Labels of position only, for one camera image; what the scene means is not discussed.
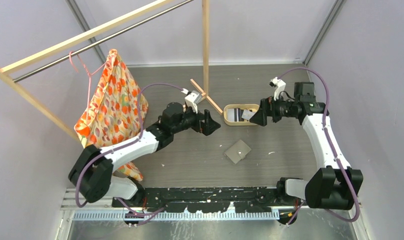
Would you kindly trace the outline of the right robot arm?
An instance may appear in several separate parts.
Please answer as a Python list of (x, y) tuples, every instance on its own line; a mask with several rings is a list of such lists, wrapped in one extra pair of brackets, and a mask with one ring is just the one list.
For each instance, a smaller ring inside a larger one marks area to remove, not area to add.
[(313, 209), (350, 210), (364, 176), (351, 167), (340, 150), (326, 104), (316, 100), (314, 83), (297, 82), (293, 97), (288, 99), (281, 95), (286, 87), (283, 80), (274, 78), (269, 85), (274, 88), (274, 95), (261, 99), (250, 123), (266, 126), (268, 118), (274, 123), (282, 118), (297, 119), (308, 136), (318, 167), (310, 180), (280, 178), (275, 192), (277, 202), (289, 205), (298, 198)]

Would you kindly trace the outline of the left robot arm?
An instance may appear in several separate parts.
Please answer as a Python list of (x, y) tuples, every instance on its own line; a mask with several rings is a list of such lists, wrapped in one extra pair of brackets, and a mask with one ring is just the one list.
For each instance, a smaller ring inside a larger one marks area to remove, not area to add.
[(76, 188), (76, 205), (95, 203), (103, 197), (121, 198), (131, 207), (143, 202), (132, 177), (117, 177), (114, 172), (126, 163), (162, 150), (173, 142), (177, 133), (189, 129), (209, 136), (221, 127), (209, 110), (195, 111), (178, 102), (169, 103), (158, 120), (140, 135), (106, 146), (86, 146), (72, 167), (68, 179)]

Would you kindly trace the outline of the white credit card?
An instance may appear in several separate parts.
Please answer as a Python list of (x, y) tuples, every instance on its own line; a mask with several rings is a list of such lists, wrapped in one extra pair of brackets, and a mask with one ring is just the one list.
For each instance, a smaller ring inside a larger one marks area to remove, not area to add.
[(241, 118), (243, 120), (249, 121), (254, 115), (255, 115), (255, 112), (248, 110), (248, 109), (244, 109), (241, 114)]

